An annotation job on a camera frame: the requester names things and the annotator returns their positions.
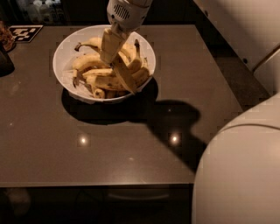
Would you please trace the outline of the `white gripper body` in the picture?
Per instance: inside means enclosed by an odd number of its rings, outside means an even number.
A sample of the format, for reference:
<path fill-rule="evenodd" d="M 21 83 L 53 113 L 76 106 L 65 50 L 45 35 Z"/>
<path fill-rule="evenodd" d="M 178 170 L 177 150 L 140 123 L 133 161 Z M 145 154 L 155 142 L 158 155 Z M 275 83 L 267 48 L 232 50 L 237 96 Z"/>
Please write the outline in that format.
<path fill-rule="evenodd" d="M 122 32 L 132 32 L 144 22 L 153 0 L 109 0 L 108 21 Z"/>

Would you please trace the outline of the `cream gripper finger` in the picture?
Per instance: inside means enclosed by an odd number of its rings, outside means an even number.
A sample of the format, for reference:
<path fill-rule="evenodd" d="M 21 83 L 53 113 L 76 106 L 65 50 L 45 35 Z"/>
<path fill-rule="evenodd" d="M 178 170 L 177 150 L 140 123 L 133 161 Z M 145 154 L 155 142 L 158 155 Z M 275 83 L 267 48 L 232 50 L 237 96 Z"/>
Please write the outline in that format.
<path fill-rule="evenodd" d="M 116 65 L 122 61 L 119 52 L 129 35 L 117 23 L 113 23 L 109 28 L 104 30 L 101 40 L 100 58 L 105 64 Z"/>

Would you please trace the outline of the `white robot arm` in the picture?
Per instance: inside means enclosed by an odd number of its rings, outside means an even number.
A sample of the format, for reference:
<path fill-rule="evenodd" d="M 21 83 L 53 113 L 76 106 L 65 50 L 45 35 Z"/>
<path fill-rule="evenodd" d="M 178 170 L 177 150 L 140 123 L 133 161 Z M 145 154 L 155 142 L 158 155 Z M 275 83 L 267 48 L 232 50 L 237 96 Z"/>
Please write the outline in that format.
<path fill-rule="evenodd" d="M 200 155 L 190 224 L 280 224 L 280 0 L 193 0 L 269 92 Z"/>

